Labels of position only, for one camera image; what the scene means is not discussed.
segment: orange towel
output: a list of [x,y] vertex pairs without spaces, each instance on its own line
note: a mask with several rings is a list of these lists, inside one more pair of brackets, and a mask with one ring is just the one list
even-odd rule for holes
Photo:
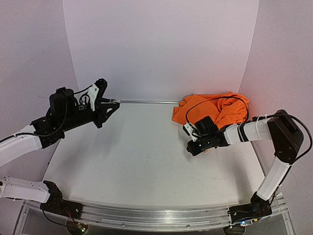
[[[242,99],[245,104],[236,98],[220,98],[222,96],[235,96]],[[188,113],[189,122],[194,124],[202,118],[210,116],[221,129],[225,125],[244,122],[247,116],[248,103],[248,98],[232,92],[189,95],[179,102],[179,107],[174,108],[172,120],[182,125],[186,124],[186,113],[191,109]]]

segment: curved white panel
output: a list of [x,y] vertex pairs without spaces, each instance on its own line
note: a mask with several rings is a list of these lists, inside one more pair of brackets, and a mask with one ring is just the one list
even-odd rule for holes
[[64,0],[79,87],[108,80],[107,96],[179,100],[238,92],[258,0]]

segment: white tabletop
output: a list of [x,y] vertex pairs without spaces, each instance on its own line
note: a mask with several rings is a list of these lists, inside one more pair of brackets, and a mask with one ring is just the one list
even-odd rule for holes
[[200,207],[249,202],[264,175],[250,143],[196,157],[171,121],[173,104],[121,104],[101,129],[66,132],[44,179],[65,199],[121,207]]

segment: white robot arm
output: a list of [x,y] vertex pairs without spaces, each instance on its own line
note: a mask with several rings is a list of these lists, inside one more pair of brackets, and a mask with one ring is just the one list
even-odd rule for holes
[[[296,120],[307,131],[310,147],[297,157],[303,142],[303,133],[293,121]],[[282,184],[291,166],[312,147],[312,137],[307,127],[296,117],[279,110],[267,117],[254,117],[251,121],[233,124],[218,129],[210,117],[205,117],[195,125],[186,123],[184,131],[191,136],[187,151],[196,156],[209,148],[229,146],[247,141],[272,140],[275,158],[265,179],[251,198],[251,203],[234,206],[229,209],[232,224],[244,220],[259,219],[270,215],[271,203],[278,187]]]
[[[79,102],[73,90],[60,88],[49,98],[50,108],[41,117],[15,134],[0,140],[0,167],[32,151],[46,148],[65,137],[65,131],[89,122],[101,128],[102,124],[120,106],[117,99],[102,98],[107,88],[104,79],[88,87]],[[82,205],[62,199],[62,193],[53,182],[31,182],[0,173],[0,198],[33,200],[42,203],[45,211],[64,214],[64,208],[73,218],[80,216]]]

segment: wire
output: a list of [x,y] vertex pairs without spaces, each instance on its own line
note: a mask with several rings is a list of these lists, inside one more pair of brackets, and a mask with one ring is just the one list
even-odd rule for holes
[[221,96],[221,97],[218,97],[218,98],[214,98],[214,99],[210,99],[210,100],[205,100],[205,101],[200,102],[199,104],[196,104],[195,106],[193,106],[192,108],[190,108],[190,109],[186,112],[186,121],[187,121],[188,123],[190,123],[189,120],[188,120],[188,114],[189,114],[189,112],[190,112],[193,108],[197,107],[198,105],[200,105],[200,104],[202,104],[202,103],[205,103],[205,102],[208,102],[208,101],[212,101],[212,100],[215,100],[215,99],[221,99],[221,98],[226,98],[226,99],[234,98],[234,99],[238,99],[238,100],[240,100],[241,102],[243,102],[243,103],[245,104],[245,106],[246,106],[246,120],[245,120],[245,122],[249,120],[249,108],[248,108],[246,102],[244,102],[244,100],[241,99],[241,98],[239,98],[239,97],[235,97],[235,96],[231,95],[231,96]]
[[295,116],[292,116],[290,114],[273,114],[273,115],[270,115],[268,116],[268,118],[273,118],[273,117],[289,117],[289,118],[292,118],[294,120],[296,120],[304,129],[305,131],[307,132],[308,136],[309,136],[309,140],[310,140],[310,146],[308,147],[308,149],[306,151],[304,151],[302,154],[300,154],[294,161],[291,165],[293,165],[296,161],[298,161],[300,158],[302,158],[304,155],[306,155],[311,149],[312,149],[312,145],[313,145],[313,140],[312,140],[312,135],[309,131],[309,129],[307,128],[307,126],[298,118],[296,118]]
[[43,209],[43,208],[42,208],[42,211],[43,211],[43,214],[44,214],[44,216],[45,216],[45,218],[46,218],[47,220],[49,220],[50,222],[52,222],[52,223],[54,223],[54,224],[58,224],[58,225],[61,225],[61,226],[66,227],[66,225],[65,225],[65,224],[61,224],[61,223],[58,223],[58,222],[55,222],[55,221],[53,221],[53,220],[49,219],[49,218],[47,217],[47,215],[45,214],[45,211],[44,211],[44,209]]
[[4,142],[4,141],[6,141],[6,140],[8,140],[10,138],[13,138],[13,137],[14,137],[14,135],[10,135],[8,137],[5,137],[4,139],[0,140],[0,143]]
[[65,209],[65,211],[67,212],[67,214],[69,215],[69,217],[72,219],[73,223],[77,224],[77,222],[74,220],[74,218],[72,217],[70,211],[68,211],[67,209]]
[[83,89],[83,90],[81,90],[81,91],[74,92],[74,94],[79,94],[79,93],[81,93],[81,92],[84,92],[84,91],[88,90],[91,86],[92,86],[92,85],[88,86],[87,88],[85,88],[85,89]]
[[54,135],[55,133],[57,133],[57,132],[62,128],[62,126],[63,126],[64,123],[65,123],[66,118],[67,118],[67,100],[66,100],[66,104],[65,104],[65,116],[64,116],[63,122],[62,122],[62,124],[59,126],[59,128],[58,128],[55,132],[53,132],[53,133],[51,133],[51,134],[49,134],[49,135],[38,135],[38,134],[35,134],[35,133],[28,133],[28,132],[17,133],[17,134],[10,135],[10,136],[8,136],[8,137],[6,137],[6,138],[0,140],[0,143],[1,143],[1,142],[4,142],[4,141],[6,141],[6,140],[8,140],[8,139],[10,139],[10,138],[13,138],[13,137],[15,137],[15,136],[24,136],[24,135],[28,135],[28,136],[38,136],[38,137],[49,137],[49,136],[52,136],[52,135]]

